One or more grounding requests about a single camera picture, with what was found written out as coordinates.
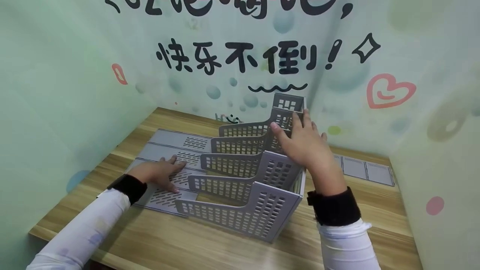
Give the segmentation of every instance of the wooden desk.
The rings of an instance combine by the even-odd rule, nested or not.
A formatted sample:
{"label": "wooden desk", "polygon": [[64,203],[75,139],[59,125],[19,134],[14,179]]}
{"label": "wooden desk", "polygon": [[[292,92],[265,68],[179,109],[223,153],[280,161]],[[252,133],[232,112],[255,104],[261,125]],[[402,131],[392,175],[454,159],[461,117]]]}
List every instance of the wooden desk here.
{"label": "wooden desk", "polygon": [[[157,130],[218,136],[222,122],[156,109],[29,232],[51,240],[120,176]],[[391,166],[386,158],[337,149],[337,154]],[[421,269],[400,192],[346,176],[383,270]],[[310,175],[305,190],[313,190]],[[268,244],[195,219],[132,207],[92,259],[116,269],[324,269],[313,209],[304,199],[279,238]]]}

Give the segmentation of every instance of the heart drawing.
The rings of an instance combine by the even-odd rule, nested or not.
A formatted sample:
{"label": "heart drawing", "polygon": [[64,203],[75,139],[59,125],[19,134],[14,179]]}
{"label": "heart drawing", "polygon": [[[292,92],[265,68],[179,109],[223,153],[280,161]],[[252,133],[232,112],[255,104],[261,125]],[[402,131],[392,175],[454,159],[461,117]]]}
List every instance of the heart drawing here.
{"label": "heart drawing", "polygon": [[121,68],[121,66],[119,64],[113,64],[112,65],[112,70],[113,70],[113,73],[115,74],[115,76],[117,77],[117,80],[119,83],[123,84],[123,85],[127,85],[127,80],[125,79],[125,75],[123,74],[123,69]]}
{"label": "heart drawing", "polygon": [[[388,82],[387,91],[390,92],[390,91],[395,91],[399,88],[406,88],[408,90],[408,93],[404,97],[402,97],[401,99],[399,99],[397,101],[381,103],[381,104],[375,103],[375,101],[373,100],[373,86],[380,79],[387,80],[387,82]],[[383,109],[383,108],[395,107],[395,106],[401,105],[405,101],[409,100],[413,96],[413,94],[415,94],[415,91],[417,91],[417,86],[414,85],[413,83],[409,83],[409,82],[397,83],[395,77],[391,74],[388,74],[388,73],[378,74],[375,77],[373,77],[368,82],[368,85],[367,85],[368,106],[371,109]],[[392,95],[384,95],[384,94],[382,94],[381,91],[377,91],[376,96],[381,100],[392,100],[392,99],[397,98],[397,96],[395,95],[394,92],[392,93]]]}

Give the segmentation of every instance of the black wristband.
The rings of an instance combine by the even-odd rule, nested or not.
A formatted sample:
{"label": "black wristband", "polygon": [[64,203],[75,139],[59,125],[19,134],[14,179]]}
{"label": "black wristband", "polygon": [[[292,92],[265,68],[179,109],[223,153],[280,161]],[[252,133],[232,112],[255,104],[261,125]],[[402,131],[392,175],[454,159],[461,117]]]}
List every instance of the black wristband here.
{"label": "black wristband", "polygon": [[124,174],[111,183],[107,189],[116,189],[125,194],[130,200],[130,205],[136,203],[147,191],[147,184],[137,178]]}
{"label": "black wristband", "polygon": [[361,218],[360,208],[350,187],[343,193],[323,196],[310,191],[308,205],[313,206],[315,217],[322,226],[347,226]]}

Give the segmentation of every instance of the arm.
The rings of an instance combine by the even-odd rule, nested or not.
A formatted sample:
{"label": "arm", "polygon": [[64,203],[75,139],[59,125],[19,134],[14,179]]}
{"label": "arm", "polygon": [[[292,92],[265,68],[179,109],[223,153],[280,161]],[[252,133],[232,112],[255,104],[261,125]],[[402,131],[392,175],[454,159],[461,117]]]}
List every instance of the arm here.
{"label": "arm", "polygon": [[291,138],[276,123],[271,128],[286,155],[312,175],[315,191],[309,192],[308,202],[318,221],[325,270],[379,270],[367,234],[371,224],[362,221],[326,134],[319,134],[307,109],[303,111],[303,124],[296,113],[292,118]]}
{"label": "arm", "polygon": [[27,270],[82,269],[129,207],[125,194],[107,190],[68,223],[35,256]]}
{"label": "arm", "polygon": [[144,162],[132,168],[128,172],[131,183],[115,184],[101,193],[35,256],[27,270],[82,269],[120,216],[145,193],[146,183],[153,182],[161,189],[178,192],[168,176],[181,171],[186,163],[174,164],[175,161],[173,156],[168,161],[162,158],[159,162]]}

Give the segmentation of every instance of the star doodle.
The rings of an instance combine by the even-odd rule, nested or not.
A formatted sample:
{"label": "star doodle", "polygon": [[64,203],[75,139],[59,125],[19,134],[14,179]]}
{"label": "star doodle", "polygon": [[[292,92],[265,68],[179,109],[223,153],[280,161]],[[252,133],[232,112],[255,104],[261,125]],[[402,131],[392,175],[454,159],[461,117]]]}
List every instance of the star doodle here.
{"label": "star doodle", "polygon": [[[365,45],[367,43],[367,41],[370,43],[371,45],[371,49],[365,54],[361,48],[363,47],[363,45]],[[374,53],[376,50],[380,49],[380,44],[378,44],[375,39],[373,39],[372,37],[372,34],[369,33],[366,37],[365,37],[365,40],[358,46],[356,47],[353,51],[352,51],[352,54],[358,54],[360,56],[360,63],[363,64],[365,63],[365,61],[372,55],[372,53]]]}

